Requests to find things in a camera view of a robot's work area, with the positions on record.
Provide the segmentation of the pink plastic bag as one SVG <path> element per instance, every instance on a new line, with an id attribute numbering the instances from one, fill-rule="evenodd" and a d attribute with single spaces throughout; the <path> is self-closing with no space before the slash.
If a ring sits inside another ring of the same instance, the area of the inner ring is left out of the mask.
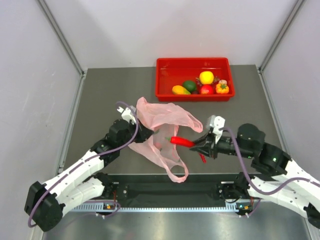
<path id="1" fill-rule="evenodd" d="M 189 170 L 178 155 L 176 145 L 170 143 L 170 138 L 177 136 L 180 126 L 201 133 L 203 124 L 174 103 L 149 103 L 144 97 L 137 100 L 136 113 L 142 125 L 153 134 L 143 143 L 131 143 L 129 148 L 164 168 L 172 182 L 186 181 Z"/>

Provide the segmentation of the red chili pepper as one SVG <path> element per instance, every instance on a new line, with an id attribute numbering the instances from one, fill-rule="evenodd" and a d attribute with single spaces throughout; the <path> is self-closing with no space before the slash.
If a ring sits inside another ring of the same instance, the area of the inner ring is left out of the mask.
<path id="1" fill-rule="evenodd" d="M 191 147 L 194 147 L 196 145 L 193 141 L 179 136 L 167 136 L 165 137 L 165 140 L 167 140 L 170 143 L 168 155 L 172 157 L 172 160 L 175 162 L 179 162 L 181 160 L 180 156 L 177 153 L 177 146 L 190 149 Z"/>

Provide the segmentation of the fruit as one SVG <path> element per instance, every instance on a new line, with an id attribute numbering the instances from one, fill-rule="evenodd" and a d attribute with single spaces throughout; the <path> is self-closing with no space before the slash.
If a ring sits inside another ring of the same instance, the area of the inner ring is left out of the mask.
<path id="1" fill-rule="evenodd" d="M 203 71 L 199 74 L 199 81 L 202 85 L 211 85 L 214 82 L 214 74 L 211 71 Z"/>

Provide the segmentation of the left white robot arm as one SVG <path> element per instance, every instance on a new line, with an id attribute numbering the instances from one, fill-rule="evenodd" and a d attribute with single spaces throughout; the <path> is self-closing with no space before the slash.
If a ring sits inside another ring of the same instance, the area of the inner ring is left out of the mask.
<path id="1" fill-rule="evenodd" d="M 154 131 L 140 121 L 118 119 L 76 163 L 44 183 L 36 181 L 27 194 L 24 211 L 28 227 L 53 229 L 75 207 L 95 198 L 113 198 L 115 187 L 101 170 L 131 143 L 144 143 Z"/>

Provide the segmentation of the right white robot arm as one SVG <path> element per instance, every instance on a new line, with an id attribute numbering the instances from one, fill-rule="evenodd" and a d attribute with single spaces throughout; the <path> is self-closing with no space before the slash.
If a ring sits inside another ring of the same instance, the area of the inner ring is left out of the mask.
<path id="1" fill-rule="evenodd" d="M 217 188 L 221 198 L 253 198 L 290 209 L 320 227 L 320 182 L 279 147 L 265 142 L 255 125 L 241 125 L 237 134 L 219 137 L 211 128 L 193 142 L 191 151 L 216 159 L 219 154 L 238 157 L 242 172 L 232 185 Z"/>

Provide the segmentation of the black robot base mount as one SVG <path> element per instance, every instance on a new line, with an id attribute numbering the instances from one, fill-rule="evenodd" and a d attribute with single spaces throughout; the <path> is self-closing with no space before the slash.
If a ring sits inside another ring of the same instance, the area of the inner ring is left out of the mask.
<path id="1" fill-rule="evenodd" d="M 102 199 L 117 200 L 124 208 L 210 207 L 225 200 L 249 200 L 248 182 L 239 174 L 191 174 L 176 183 L 163 174 L 107 175 Z"/>

